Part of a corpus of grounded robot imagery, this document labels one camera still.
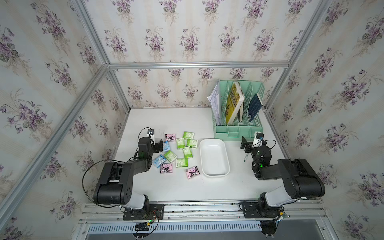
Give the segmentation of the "green tissue pack bottom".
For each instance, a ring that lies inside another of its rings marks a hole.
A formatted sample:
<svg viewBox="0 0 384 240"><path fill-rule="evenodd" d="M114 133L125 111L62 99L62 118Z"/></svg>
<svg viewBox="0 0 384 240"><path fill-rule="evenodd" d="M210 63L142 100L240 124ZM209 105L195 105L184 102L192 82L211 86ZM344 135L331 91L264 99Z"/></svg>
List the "green tissue pack bottom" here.
<svg viewBox="0 0 384 240"><path fill-rule="evenodd" d="M178 158L176 159L176 167L177 168L187 168L189 166L187 158Z"/></svg>

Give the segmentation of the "green tissue pack top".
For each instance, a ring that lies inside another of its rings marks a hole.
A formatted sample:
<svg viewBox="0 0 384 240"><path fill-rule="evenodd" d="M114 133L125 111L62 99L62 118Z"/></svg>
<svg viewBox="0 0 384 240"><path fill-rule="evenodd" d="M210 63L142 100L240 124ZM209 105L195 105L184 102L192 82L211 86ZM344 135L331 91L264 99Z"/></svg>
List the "green tissue pack top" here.
<svg viewBox="0 0 384 240"><path fill-rule="evenodd" d="M193 140L195 137L195 133L192 132L184 132L183 138L187 140Z"/></svg>

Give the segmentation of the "white plastic storage box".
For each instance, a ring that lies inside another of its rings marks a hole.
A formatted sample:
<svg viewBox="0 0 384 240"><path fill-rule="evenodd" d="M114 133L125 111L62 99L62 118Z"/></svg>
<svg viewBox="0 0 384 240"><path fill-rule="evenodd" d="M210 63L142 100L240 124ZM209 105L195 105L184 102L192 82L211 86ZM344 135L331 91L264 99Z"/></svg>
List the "white plastic storage box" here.
<svg viewBox="0 0 384 240"><path fill-rule="evenodd" d="M204 139L200 142L201 168L208 178L222 178L231 167L225 143L220 139Z"/></svg>

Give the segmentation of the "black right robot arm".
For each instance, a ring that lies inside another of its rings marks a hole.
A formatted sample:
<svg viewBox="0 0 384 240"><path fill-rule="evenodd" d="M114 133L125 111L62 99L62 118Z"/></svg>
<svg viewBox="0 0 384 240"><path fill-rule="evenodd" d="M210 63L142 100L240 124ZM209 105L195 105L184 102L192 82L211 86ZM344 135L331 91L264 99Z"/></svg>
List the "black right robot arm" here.
<svg viewBox="0 0 384 240"><path fill-rule="evenodd" d="M241 139L240 148L252 156L251 169L259 181L281 179L283 185L268 193L262 193L258 199L260 209L271 209L291 204L301 198L317 198L325 195L323 181L305 159L279 159L271 164L272 147L263 137L255 143L245 137Z"/></svg>

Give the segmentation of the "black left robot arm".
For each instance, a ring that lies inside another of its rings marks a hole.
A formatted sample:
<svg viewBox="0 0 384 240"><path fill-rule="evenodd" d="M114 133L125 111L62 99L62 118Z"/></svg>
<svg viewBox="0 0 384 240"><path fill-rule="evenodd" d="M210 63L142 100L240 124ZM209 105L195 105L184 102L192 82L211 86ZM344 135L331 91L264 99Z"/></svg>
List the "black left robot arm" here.
<svg viewBox="0 0 384 240"><path fill-rule="evenodd" d="M97 205L120 205L132 210L149 211L149 200L133 190L134 176L150 170L154 153L163 151L164 141L149 137L138 140L138 151L127 162L110 161L104 164L96 184L93 201Z"/></svg>

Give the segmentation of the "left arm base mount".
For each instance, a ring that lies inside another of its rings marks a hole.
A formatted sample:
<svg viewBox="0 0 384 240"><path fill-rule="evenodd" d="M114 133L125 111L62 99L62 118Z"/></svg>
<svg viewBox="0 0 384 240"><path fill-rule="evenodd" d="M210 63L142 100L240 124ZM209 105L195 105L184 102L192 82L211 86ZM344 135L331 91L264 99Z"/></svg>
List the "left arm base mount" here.
<svg viewBox="0 0 384 240"><path fill-rule="evenodd" d="M149 204L144 209L132 210L125 209L123 213L124 221L136 220L162 220L164 218L164 204Z"/></svg>

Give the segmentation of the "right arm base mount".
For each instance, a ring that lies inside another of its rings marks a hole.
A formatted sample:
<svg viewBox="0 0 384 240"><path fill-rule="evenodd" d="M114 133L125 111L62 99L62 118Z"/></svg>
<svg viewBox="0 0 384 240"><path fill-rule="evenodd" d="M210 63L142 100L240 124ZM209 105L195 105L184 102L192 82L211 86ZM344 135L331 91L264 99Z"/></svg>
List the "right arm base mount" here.
<svg viewBox="0 0 384 240"><path fill-rule="evenodd" d="M264 202L240 202L239 207L246 219L276 219L284 212L284 207L270 207Z"/></svg>

